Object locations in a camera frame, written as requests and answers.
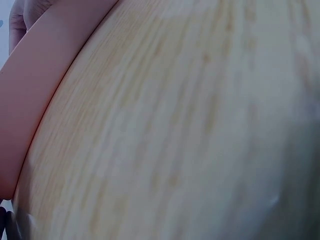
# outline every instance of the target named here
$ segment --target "wooden board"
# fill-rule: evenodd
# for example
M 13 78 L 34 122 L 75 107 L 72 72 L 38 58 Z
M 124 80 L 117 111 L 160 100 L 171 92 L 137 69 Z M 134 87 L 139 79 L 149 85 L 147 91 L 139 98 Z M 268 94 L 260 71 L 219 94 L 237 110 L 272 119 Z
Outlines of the wooden board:
M 319 0 L 121 0 L 15 195 L 31 239 L 319 238 Z

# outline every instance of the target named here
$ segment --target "pink surface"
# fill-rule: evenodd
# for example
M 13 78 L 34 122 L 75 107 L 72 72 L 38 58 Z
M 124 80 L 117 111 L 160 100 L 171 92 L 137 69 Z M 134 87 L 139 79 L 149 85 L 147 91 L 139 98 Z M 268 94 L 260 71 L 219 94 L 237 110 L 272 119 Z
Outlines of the pink surface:
M 0 198 L 13 197 L 41 118 L 75 56 L 116 0 L 60 0 L 0 71 Z

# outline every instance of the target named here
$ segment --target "finger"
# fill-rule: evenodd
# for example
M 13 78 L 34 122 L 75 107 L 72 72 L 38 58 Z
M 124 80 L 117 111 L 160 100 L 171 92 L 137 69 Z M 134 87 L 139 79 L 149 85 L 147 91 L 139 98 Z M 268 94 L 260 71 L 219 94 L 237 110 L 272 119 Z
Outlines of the finger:
M 6 210 L 0 207 L 0 239 L 2 239 L 2 234 L 4 233 L 6 225 Z
M 25 2 L 23 18 L 27 31 L 55 1 L 56 0 L 28 0 Z
M 7 239 L 20 240 L 20 234 L 18 231 L 18 226 L 15 221 L 15 216 L 13 212 L 8 211 L 5 216 L 5 233 Z
M 9 54 L 27 32 L 24 21 L 24 0 L 15 0 L 9 16 Z

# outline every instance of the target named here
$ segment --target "light wood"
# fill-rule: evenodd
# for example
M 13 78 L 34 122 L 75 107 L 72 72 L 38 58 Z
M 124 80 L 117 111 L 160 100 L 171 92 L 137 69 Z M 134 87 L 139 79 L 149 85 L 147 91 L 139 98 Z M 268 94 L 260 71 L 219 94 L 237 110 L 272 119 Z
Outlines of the light wood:
M 318 239 L 319 9 L 118 2 L 33 140 L 14 201 L 21 232 Z

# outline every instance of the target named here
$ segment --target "hand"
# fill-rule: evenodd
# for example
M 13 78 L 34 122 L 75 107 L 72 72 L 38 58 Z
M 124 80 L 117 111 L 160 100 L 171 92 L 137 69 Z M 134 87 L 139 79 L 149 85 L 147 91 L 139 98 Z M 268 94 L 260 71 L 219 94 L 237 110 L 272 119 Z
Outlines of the hand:
M 15 0 L 9 17 L 9 54 L 41 15 L 57 0 Z

